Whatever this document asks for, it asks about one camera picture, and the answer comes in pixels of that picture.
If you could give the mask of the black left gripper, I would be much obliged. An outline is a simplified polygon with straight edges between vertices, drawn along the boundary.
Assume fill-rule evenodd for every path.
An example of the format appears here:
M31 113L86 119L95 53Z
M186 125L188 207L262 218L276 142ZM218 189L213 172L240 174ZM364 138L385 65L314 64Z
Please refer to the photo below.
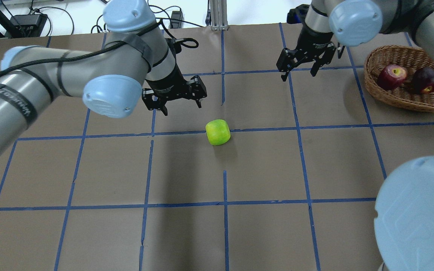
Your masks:
M176 63L177 51L181 51L181 39L165 38L167 51L152 65L146 76L150 89L142 89L142 101L148 110L158 110L168 115L167 101L176 99L193 100L202 108L202 99L207 97L206 86L199 75L187 81Z

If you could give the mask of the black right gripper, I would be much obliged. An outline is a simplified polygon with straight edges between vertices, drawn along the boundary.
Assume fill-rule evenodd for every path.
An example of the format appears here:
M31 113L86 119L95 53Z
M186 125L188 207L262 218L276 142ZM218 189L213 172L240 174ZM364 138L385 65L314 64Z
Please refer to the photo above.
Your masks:
M336 46L331 42L332 36L333 32L318 32L303 23L296 48L283 48L276 62L282 81L286 82L289 73L302 63L313 62L310 73L315 77L322 66L332 62L336 53L341 59L345 45L338 42Z

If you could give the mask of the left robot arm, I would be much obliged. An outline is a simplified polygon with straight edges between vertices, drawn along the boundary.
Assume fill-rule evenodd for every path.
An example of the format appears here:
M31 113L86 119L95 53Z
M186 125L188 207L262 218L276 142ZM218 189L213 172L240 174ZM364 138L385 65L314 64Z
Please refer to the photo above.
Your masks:
M165 38L144 0L112 0L100 51L17 46L0 62L0 156L59 96L79 97L91 111L126 118L142 99L168 115L168 101L207 97L200 76L186 80L176 54L187 38Z

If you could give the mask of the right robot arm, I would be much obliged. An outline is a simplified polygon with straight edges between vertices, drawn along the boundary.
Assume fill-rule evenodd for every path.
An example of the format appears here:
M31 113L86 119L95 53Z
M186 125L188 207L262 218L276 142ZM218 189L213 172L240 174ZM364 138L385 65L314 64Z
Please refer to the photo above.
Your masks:
M336 47L353 47L378 33L408 32L434 60L434 0L313 0L289 11L302 23L294 50L284 48L276 67L282 80L302 63L312 76L332 61ZM434 155L403 163L388 175L376 199L376 242L381 271L434 271Z

